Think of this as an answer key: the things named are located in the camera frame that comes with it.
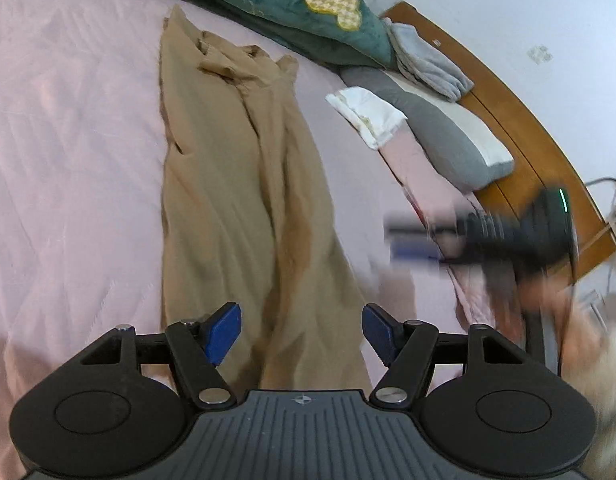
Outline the person right hand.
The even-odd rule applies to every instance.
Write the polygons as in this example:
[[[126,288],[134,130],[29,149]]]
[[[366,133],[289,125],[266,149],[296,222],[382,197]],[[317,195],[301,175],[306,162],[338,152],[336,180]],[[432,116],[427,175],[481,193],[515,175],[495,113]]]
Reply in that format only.
[[[526,278],[513,292],[493,296],[491,307],[498,330],[516,342],[524,335],[523,314],[546,314],[554,322],[563,372],[592,364],[602,350],[602,330],[583,308],[576,306],[570,286],[562,278]]]

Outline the white fluffy sleeve forearm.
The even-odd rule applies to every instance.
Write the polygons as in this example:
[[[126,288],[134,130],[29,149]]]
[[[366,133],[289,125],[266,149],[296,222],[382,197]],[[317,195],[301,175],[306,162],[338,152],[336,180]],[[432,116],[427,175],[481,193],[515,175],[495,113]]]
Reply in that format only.
[[[564,378],[596,413],[596,433],[582,470],[590,479],[616,479],[616,326],[601,338],[596,356],[568,368]]]

